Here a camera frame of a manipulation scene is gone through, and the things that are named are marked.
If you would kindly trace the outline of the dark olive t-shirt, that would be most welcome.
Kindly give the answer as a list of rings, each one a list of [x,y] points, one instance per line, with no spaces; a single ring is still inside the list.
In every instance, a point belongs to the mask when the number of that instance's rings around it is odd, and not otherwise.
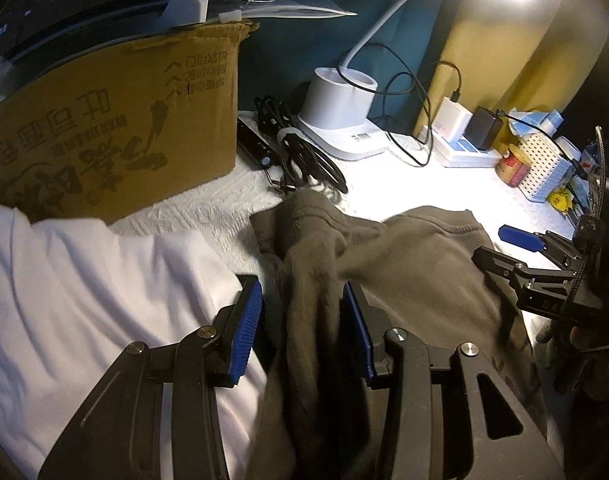
[[[382,441],[384,393],[349,370],[339,301],[357,282],[396,326],[432,346],[472,341],[538,427],[545,405],[513,289],[473,252],[490,237],[469,211],[423,206],[383,222],[348,216],[301,191],[250,223],[272,264],[276,355],[266,383],[250,479],[370,479]]]

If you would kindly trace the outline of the yellow snack package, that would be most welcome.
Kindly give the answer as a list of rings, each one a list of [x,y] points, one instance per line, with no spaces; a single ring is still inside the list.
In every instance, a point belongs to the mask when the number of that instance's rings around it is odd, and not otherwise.
[[[547,196],[547,202],[561,214],[568,214],[574,209],[574,196],[567,188],[552,191]]]

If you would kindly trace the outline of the white perforated plastic basket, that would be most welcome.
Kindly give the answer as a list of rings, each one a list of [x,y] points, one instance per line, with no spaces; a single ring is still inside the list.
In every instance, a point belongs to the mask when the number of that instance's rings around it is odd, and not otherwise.
[[[574,165],[564,151],[541,132],[522,138],[519,147],[529,158],[531,165],[518,188],[527,200],[544,203]]]

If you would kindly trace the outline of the red yellow tin can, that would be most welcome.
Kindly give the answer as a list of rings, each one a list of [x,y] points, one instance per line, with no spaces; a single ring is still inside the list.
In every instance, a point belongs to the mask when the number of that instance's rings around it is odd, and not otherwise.
[[[519,146],[510,144],[506,155],[495,166],[495,173],[507,186],[516,188],[529,174],[532,164],[531,159]]]

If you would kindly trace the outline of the white power strip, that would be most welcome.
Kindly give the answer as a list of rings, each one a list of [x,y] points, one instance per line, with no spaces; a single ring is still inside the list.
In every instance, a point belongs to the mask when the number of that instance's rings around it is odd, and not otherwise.
[[[433,133],[433,155],[446,168],[492,168],[501,158],[493,148],[489,151],[478,150],[464,136],[449,143],[437,132]]]

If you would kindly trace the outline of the black power adapter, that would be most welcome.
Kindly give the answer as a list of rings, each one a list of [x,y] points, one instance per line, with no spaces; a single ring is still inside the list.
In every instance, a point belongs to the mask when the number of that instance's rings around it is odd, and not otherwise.
[[[488,151],[502,127],[497,112],[478,106],[464,131],[464,138],[479,151]]]

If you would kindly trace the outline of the white folded garment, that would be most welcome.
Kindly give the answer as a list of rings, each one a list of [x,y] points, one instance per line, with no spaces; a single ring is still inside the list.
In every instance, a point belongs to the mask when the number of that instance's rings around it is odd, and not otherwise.
[[[0,479],[39,474],[128,344],[175,344],[249,287],[196,231],[122,236],[0,205]]]

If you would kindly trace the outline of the white textured bed cover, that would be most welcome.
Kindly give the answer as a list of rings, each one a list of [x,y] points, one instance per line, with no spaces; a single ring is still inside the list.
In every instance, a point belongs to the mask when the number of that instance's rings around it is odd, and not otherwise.
[[[425,157],[412,138],[393,137],[382,154],[338,162],[349,191],[324,196],[345,214],[384,221],[420,206],[468,210],[483,226],[500,252],[535,268],[548,268],[543,255],[506,244],[498,237],[504,224],[528,232],[555,232],[571,237],[574,227],[548,203],[531,203],[517,188],[505,185],[491,168],[446,167],[438,154],[425,167],[412,164]],[[245,153],[238,153],[234,169],[226,176],[162,200],[114,222],[111,229],[122,235],[149,235],[197,230],[234,271],[257,266],[257,247],[249,218],[271,208],[282,197],[270,182],[280,177],[277,169],[265,174],[254,169]]]

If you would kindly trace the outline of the white usb charger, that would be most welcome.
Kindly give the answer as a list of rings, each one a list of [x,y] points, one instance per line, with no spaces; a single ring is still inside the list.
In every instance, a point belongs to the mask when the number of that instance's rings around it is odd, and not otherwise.
[[[444,96],[431,127],[442,140],[453,143],[459,140],[473,114],[459,102]]]

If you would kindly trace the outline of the white desk lamp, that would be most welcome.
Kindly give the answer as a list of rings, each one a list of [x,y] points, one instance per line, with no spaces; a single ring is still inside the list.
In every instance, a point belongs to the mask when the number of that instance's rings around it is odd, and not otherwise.
[[[342,160],[359,160],[384,151],[385,136],[367,121],[377,94],[377,81],[366,73],[352,70],[350,63],[408,1],[396,0],[343,54],[337,66],[314,70],[297,119],[303,133],[325,153]]]

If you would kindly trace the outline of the brown cardboard box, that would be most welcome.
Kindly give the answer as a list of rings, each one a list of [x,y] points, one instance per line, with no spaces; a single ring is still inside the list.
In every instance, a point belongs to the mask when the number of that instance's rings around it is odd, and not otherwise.
[[[31,221],[114,222],[228,174],[238,52],[253,22],[120,42],[0,103],[0,204]]]

